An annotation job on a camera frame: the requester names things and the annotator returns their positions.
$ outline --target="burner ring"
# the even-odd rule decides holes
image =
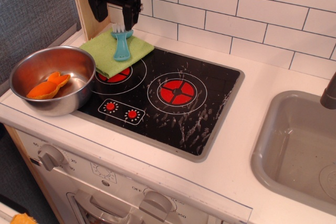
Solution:
[[[147,67],[143,60],[121,71],[110,79],[96,73],[96,84],[93,92],[101,95],[123,94],[139,86],[147,75]]]
[[[155,78],[148,86],[147,96],[159,111],[186,114],[204,104],[207,90],[199,78],[188,73],[172,72]]]

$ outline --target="tile wall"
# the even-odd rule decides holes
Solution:
[[[336,0],[142,3],[136,29],[326,79],[336,72]]]

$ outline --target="faucet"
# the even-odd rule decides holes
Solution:
[[[336,109],[336,73],[331,78],[320,99],[321,104],[330,110]]]

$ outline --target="brush bristles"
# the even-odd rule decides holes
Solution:
[[[114,33],[123,33],[125,32],[125,25],[124,24],[112,24],[112,29]]]

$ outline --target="blue brush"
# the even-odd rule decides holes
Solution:
[[[131,57],[131,54],[126,39],[133,35],[133,30],[125,31],[125,26],[119,24],[113,24],[112,28],[113,32],[111,32],[111,35],[113,38],[117,39],[117,49],[113,58],[116,61],[128,60]]]

